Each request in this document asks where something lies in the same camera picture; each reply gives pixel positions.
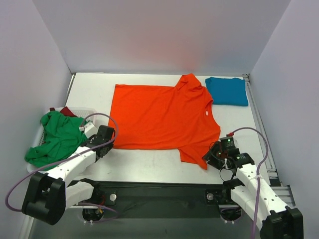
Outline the orange t-shirt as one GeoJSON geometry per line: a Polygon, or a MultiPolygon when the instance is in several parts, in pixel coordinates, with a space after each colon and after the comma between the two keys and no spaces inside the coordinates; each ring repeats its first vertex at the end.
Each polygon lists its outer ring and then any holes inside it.
{"type": "Polygon", "coordinates": [[[175,86],[116,84],[109,122],[118,127],[115,149],[177,149],[182,162],[206,170],[204,155],[221,129],[212,112],[213,98],[193,75],[175,86]]]}

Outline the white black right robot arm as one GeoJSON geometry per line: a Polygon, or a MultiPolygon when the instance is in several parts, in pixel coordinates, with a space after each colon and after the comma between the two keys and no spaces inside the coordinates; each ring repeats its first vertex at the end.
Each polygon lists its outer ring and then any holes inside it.
{"type": "Polygon", "coordinates": [[[210,204],[237,205],[240,212],[231,215],[235,208],[219,208],[221,217],[234,223],[242,213],[253,221],[253,232],[262,239],[304,238],[303,215],[291,208],[257,172],[258,166],[248,153],[240,153],[232,137],[213,143],[203,159],[219,171],[231,171],[221,189],[206,192],[210,204]]]}

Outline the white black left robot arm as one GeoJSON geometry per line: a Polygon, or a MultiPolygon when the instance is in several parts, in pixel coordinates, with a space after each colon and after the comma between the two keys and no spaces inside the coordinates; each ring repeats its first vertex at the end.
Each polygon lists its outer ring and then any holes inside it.
{"type": "Polygon", "coordinates": [[[96,134],[90,134],[71,155],[71,160],[59,163],[44,173],[35,172],[29,181],[22,204],[22,213],[49,225],[56,224],[66,209],[78,205],[95,205],[88,221],[101,219],[106,198],[100,184],[91,179],[73,180],[88,166],[104,157],[113,147],[116,131],[101,125],[96,134]]]}

